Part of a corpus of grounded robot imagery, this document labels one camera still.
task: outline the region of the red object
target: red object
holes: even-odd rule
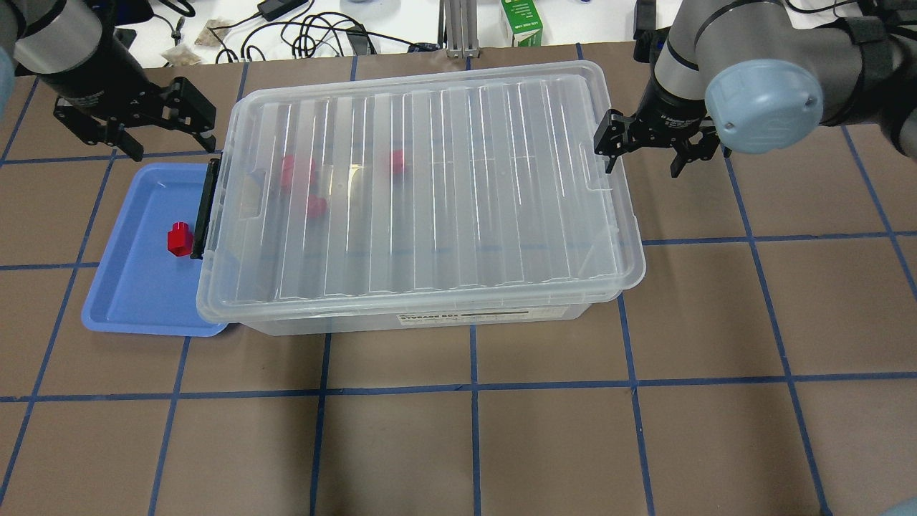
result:
[[[392,151],[392,159],[389,161],[392,166],[392,175],[404,174],[404,151]]]
[[[187,256],[191,254],[191,248],[194,245],[194,235],[188,228],[187,222],[175,222],[169,231],[168,238],[169,252],[175,256]]]
[[[292,154],[283,156],[281,161],[281,189],[290,191],[293,187],[293,175],[296,173],[296,158]],[[318,182],[318,173],[315,171],[315,160],[309,163],[309,186]]]
[[[319,217],[323,217],[327,212],[328,201],[323,197],[309,194],[309,197],[305,201],[306,219],[318,219]]]

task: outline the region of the blue tray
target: blue tray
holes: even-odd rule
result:
[[[188,163],[140,169],[83,305],[86,328],[211,337],[226,327],[197,314],[201,260],[178,258],[166,248],[172,223],[184,221],[193,230],[206,169]]]

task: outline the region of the brown tile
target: brown tile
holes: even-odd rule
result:
[[[121,205],[124,204],[127,190],[130,188],[130,183],[134,180],[134,176],[137,175],[141,168],[151,163],[206,164],[210,158],[211,156],[208,155],[148,158],[142,163],[137,163],[133,160],[115,160],[111,174],[108,175],[108,182],[105,183],[105,192],[102,194],[99,209],[95,213],[93,230],[89,233],[89,241],[86,243],[83,261],[98,262],[102,260],[102,253],[105,252],[105,246],[108,244],[112,229],[115,227],[117,215],[121,211]]]
[[[238,87],[242,81],[242,64],[174,66],[147,70],[148,78],[165,86],[175,77],[187,77],[201,93],[216,107],[216,147],[222,149],[226,143],[226,128],[229,127],[229,113],[236,104]],[[143,144],[145,152],[202,151],[190,134],[157,127],[130,130],[131,136]]]
[[[103,143],[86,145],[64,127],[53,115],[56,98],[50,86],[39,82],[7,159],[107,156],[111,153],[111,148]]]
[[[574,320],[478,326],[482,383],[627,379],[617,302]]]
[[[453,59],[445,50],[412,54],[379,54],[357,58],[357,79],[379,79],[422,73],[465,70],[464,59]]]
[[[917,278],[917,237],[899,237],[898,245],[904,252],[904,259],[911,269],[911,276]]]
[[[797,384],[828,505],[880,514],[917,495],[917,381]]]
[[[758,250],[794,373],[917,369],[917,302],[887,239]]]
[[[317,398],[178,404],[156,514],[308,514]]]
[[[167,400],[39,403],[4,516],[145,514]]]
[[[253,62],[245,77],[245,95],[268,88],[344,83],[350,80],[352,66],[352,57]]]
[[[783,384],[640,389],[659,516],[819,513]]]
[[[66,264],[83,243],[108,161],[5,165],[0,264]]]
[[[35,77],[17,77],[13,85],[13,94],[6,102],[6,109],[0,111],[0,146],[3,149],[6,149],[9,137],[12,136],[16,122],[19,120],[19,114],[26,105],[28,92],[32,91],[35,81]]]
[[[623,158],[640,236],[645,240],[744,236],[723,157],[691,163],[678,179],[672,179],[668,166],[674,157],[671,149],[641,149]]]
[[[324,350],[324,335],[271,337],[233,325],[215,337],[191,341],[182,390],[319,388]]]
[[[767,154],[735,153],[735,176],[756,235],[882,231],[839,128]]]
[[[315,513],[472,514],[470,398],[329,398]]]
[[[630,390],[483,391],[481,512],[646,514]]]
[[[0,272],[0,396],[32,393],[70,274]]]
[[[624,301],[640,378],[783,374],[745,243],[646,247]]]
[[[518,66],[540,62],[575,61],[579,58],[574,45],[557,47],[516,47],[481,49],[481,56],[471,60],[471,69]]]
[[[77,273],[41,394],[171,392],[182,338],[85,329],[80,312],[93,275]]]
[[[26,403],[0,403],[0,464],[6,464],[13,453]]]
[[[649,65],[634,61],[634,43],[585,44],[582,45],[582,57],[595,62],[605,71],[612,107],[625,115],[632,115],[649,82]]]
[[[917,230],[917,163],[895,150],[876,125],[850,126],[856,152],[895,231]]]
[[[471,381],[467,326],[338,333],[328,387],[404,387]]]

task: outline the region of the transparent plastic container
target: transparent plastic container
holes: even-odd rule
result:
[[[586,61],[246,96],[198,311],[274,335],[578,317],[646,269],[592,151],[609,104]]]

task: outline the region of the green box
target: green box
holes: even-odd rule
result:
[[[506,33],[514,47],[540,47],[545,26],[541,23],[535,0],[501,0]]]

